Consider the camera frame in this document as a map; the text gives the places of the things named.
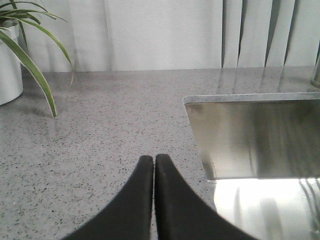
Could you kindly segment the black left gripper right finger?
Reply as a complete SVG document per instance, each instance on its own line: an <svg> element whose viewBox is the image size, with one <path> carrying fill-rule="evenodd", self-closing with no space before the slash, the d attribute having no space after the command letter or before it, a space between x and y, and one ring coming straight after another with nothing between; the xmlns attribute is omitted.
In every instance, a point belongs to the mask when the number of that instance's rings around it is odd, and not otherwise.
<svg viewBox="0 0 320 240"><path fill-rule="evenodd" d="M183 179L168 154L155 158L154 206L160 240L252 240L213 211Z"/></svg>

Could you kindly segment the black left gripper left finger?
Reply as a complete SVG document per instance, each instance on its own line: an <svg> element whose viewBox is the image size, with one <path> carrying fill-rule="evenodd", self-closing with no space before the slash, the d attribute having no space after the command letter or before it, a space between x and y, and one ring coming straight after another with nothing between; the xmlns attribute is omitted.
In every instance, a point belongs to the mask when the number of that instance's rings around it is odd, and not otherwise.
<svg viewBox="0 0 320 240"><path fill-rule="evenodd" d="M65 240L149 240L153 204L153 158L142 155L119 193Z"/></svg>

